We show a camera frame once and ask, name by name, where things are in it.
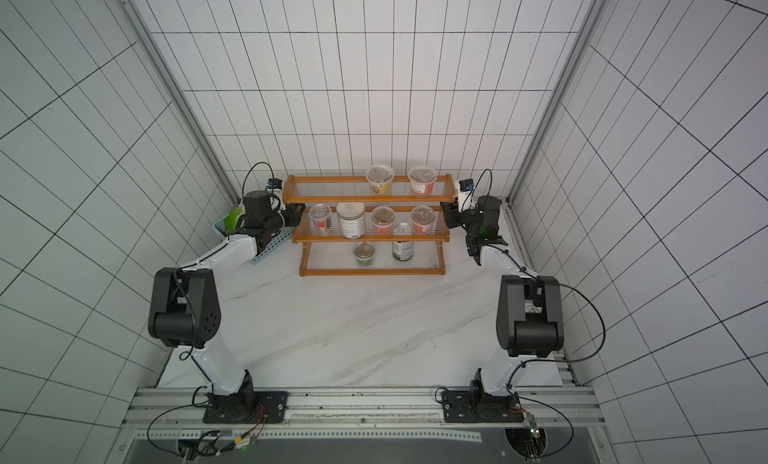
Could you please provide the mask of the small red label seed jar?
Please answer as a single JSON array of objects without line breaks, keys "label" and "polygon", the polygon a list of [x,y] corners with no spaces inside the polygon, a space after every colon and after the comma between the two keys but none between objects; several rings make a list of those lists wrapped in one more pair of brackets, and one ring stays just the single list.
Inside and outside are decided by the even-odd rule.
[{"label": "small red label seed jar", "polygon": [[322,234],[327,234],[332,224],[333,210],[327,204],[316,204],[309,210],[309,221],[313,228]]}]

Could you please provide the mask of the red label seed jar top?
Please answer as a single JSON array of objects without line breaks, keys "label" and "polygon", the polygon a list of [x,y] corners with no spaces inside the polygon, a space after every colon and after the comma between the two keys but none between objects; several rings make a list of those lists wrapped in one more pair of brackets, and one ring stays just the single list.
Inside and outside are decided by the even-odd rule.
[{"label": "red label seed jar top", "polygon": [[437,172],[424,165],[414,166],[408,171],[411,191],[416,195],[431,195],[437,181]]}]

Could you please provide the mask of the yellow label seed jar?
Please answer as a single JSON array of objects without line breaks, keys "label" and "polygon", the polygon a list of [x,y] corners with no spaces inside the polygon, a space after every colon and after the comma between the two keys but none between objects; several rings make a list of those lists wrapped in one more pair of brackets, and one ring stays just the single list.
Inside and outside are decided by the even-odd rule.
[{"label": "yellow label seed jar", "polygon": [[375,164],[366,171],[365,177],[373,195],[389,195],[395,172],[389,165]]}]

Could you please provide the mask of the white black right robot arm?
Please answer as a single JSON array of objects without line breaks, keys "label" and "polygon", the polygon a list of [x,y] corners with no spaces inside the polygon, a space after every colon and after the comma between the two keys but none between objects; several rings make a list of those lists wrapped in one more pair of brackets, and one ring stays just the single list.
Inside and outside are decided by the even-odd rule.
[{"label": "white black right robot arm", "polygon": [[501,236],[501,200],[482,196],[467,209],[458,201],[441,205],[446,225],[465,231],[468,255],[495,278],[498,291],[495,332],[498,348],[470,383],[474,404],[511,399],[535,364],[549,363],[563,348],[561,287],[551,276],[536,276],[514,257]]}]

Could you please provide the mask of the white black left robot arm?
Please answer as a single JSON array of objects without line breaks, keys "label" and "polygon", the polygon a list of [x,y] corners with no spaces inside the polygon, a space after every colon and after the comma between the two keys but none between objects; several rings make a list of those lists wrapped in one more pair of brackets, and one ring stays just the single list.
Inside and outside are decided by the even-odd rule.
[{"label": "white black left robot arm", "polygon": [[155,274],[148,332],[169,348],[189,349],[188,358],[209,382],[212,403],[250,409],[255,406],[252,378],[219,335],[217,285],[284,241],[300,224],[306,205],[286,204],[281,192],[258,190],[244,195],[241,208],[234,228],[213,250]]}]

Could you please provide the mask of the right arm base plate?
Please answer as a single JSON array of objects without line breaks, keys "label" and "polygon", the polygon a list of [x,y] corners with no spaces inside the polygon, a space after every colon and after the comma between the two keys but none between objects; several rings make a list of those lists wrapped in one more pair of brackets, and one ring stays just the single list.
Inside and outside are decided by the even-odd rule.
[{"label": "right arm base plate", "polygon": [[522,423],[525,412],[513,395],[495,396],[475,391],[438,390],[436,401],[443,420],[453,424]]}]

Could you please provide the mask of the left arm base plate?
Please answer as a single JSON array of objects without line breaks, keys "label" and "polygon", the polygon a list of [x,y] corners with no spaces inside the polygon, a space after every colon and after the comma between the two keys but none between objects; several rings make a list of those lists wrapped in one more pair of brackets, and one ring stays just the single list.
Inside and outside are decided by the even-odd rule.
[{"label": "left arm base plate", "polygon": [[279,424],[284,421],[289,394],[284,391],[252,392],[243,395],[209,395],[205,424]]}]

